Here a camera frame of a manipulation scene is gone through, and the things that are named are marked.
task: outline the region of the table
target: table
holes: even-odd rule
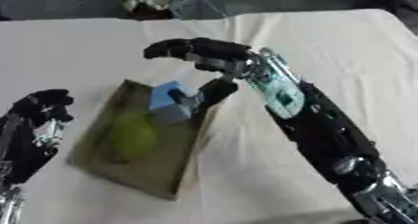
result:
[[[0,23],[0,110],[23,95],[69,89],[76,117],[59,155],[26,185],[22,223],[336,223],[350,204],[301,157],[246,84],[219,108],[203,138],[200,181],[174,203],[66,164],[73,144],[124,78],[178,80],[192,89],[216,77],[192,63],[147,61],[162,39],[207,36],[270,47],[314,82],[377,141],[391,169],[418,181],[418,40],[380,10],[248,14],[219,21],[5,21]]]

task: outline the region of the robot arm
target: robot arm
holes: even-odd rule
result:
[[[418,191],[402,184],[386,168],[374,142],[270,49],[255,53],[236,43],[175,39],[151,45],[145,57],[175,57],[195,62],[197,69],[223,74],[208,83],[212,86],[200,88],[195,97],[172,91],[178,103],[192,104],[198,111],[196,107],[207,108],[234,93],[235,78],[246,80],[266,101],[267,111],[300,154],[367,220],[418,223]]]
[[[73,119],[66,106],[67,90],[31,93],[0,118],[0,223],[20,220],[21,188],[58,152],[66,122]]]

